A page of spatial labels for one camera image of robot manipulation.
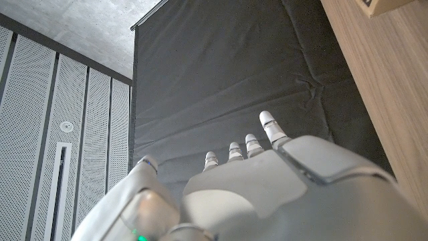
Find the wall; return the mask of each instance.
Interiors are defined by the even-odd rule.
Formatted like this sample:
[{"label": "wall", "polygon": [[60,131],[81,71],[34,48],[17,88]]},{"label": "wall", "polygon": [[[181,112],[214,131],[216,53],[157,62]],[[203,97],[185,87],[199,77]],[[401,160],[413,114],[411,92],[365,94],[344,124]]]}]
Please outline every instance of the wall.
[{"label": "wall", "polygon": [[0,27],[0,240],[69,240],[128,173],[130,87],[21,30]]}]

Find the dark gray panel seam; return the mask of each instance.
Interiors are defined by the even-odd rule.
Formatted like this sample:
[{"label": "dark gray panel seam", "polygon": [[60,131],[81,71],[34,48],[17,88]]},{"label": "dark gray panel seam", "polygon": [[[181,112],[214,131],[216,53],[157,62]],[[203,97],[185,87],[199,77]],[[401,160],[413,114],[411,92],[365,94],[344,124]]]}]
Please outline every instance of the dark gray panel seam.
[{"label": "dark gray panel seam", "polygon": [[25,233],[25,240],[29,241],[31,238],[31,231],[33,230],[33,221],[34,221],[34,214],[35,214],[35,204],[37,202],[37,194],[39,192],[39,184],[40,184],[40,175],[41,175],[41,168],[43,166],[43,158],[45,154],[45,146],[46,146],[46,137],[47,137],[47,128],[49,127],[49,120],[51,116],[51,109],[52,109],[52,98],[54,97],[54,90],[55,90],[55,83],[56,83],[56,73],[58,71],[58,60],[60,58],[60,53],[56,53],[55,55],[55,62],[53,64],[53,74],[51,79],[51,86],[49,90],[49,98],[47,100],[47,108],[46,108],[46,115],[45,115],[45,124],[43,126],[43,133],[41,136],[41,145],[39,150],[39,160],[37,162],[37,169],[35,171],[35,180],[34,180],[34,188],[33,188],[33,196],[31,197],[31,205],[29,208],[29,216],[28,216],[28,223],[27,223],[27,232]]},{"label": "dark gray panel seam", "polygon": [[129,163],[128,163],[128,173],[134,167],[134,138],[135,138],[135,101],[136,101],[136,77],[138,70],[138,35],[139,28],[135,29],[135,40],[134,40],[134,72],[132,75],[132,99],[130,100],[130,119],[129,119]]},{"label": "dark gray panel seam", "polygon": [[82,112],[82,128],[80,129],[80,144],[79,144],[79,159],[78,159],[78,171],[76,173],[76,191],[74,192],[74,206],[73,206],[73,220],[72,220],[72,236],[74,230],[76,229],[76,216],[78,210],[78,194],[79,194],[79,182],[80,182],[80,165],[82,164],[82,154],[83,154],[83,136],[85,130],[85,121],[86,121],[86,106],[88,99],[88,85],[89,85],[89,67],[86,69],[86,85],[85,85],[85,96]]},{"label": "dark gray panel seam", "polygon": [[107,162],[106,162],[106,190],[105,194],[108,192],[108,166],[110,164],[110,135],[112,127],[112,95],[113,95],[113,78],[110,78],[110,102],[108,107],[108,132],[107,132]]},{"label": "dark gray panel seam", "polygon": [[9,75],[9,69],[11,67],[12,57],[13,57],[13,53],[15,51],[15,45],[16,45],[17,38],[18,38],[18,35],[16,33],[13,33],[12,40],[11,40],[11,43],[9,46],[9,51],[7,52],[7,56],[6,56],[6,60],[5,60],[5,68],[3,69],[3,73],[1,75],[0,102],[3,100],[3,93],[5,91],[7,76]]},{"label": "dark gray panel seam", "polygon": [[132,169],[132,161],[131,161],[131,158],[130,158],[130,148],[131,148],[131,138],[130,138],[130,136],[131,136],[131,131],[132,131],[132,129],[131,129],[131,118],[132,118],[132,86],[129,86],[129,88],[128,88],[128,91],[129,91],[129,101],[128,101],[128,104],[129,104],[129,116],[128,116],[128,173],[131,171],[131,169]]}]

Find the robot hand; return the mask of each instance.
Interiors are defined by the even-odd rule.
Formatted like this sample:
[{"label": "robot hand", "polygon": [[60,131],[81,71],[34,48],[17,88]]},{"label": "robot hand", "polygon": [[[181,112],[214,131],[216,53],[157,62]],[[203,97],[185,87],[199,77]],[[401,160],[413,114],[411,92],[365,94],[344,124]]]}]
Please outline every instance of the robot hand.
[{"label": "robot hand", "polygon": [[143,157],[110,190],[72,240],[425,240],[428,223],[393,177],[365,158],[317,137],[291,140],[260,114],[272,150],[245,138],[247,159],[230,144],[213,152],[185,187],[178,209]]}]

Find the robotic finger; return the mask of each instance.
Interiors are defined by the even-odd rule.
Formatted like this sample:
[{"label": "robotic finger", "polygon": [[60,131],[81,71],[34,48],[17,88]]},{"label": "robotic finger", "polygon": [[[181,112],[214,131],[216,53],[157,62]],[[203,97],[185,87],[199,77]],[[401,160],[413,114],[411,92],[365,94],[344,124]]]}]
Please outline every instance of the robotic finger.
[{"label": "robotic finger", "polygon": [[229,148],[229,160],[227,162],[229,163],[232,161],[243,161],[242,151],[239,148],[239,144],[236,142],[232,142]]}]

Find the green led light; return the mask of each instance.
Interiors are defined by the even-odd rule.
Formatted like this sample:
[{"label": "green led light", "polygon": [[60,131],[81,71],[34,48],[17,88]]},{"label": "green led light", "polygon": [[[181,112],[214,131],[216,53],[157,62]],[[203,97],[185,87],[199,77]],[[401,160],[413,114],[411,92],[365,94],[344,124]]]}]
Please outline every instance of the green led light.
[{"label": "green led light", "polygon": [[145,238],[144,236],[139,236],[138,241],[147,241],[147,238]]}]

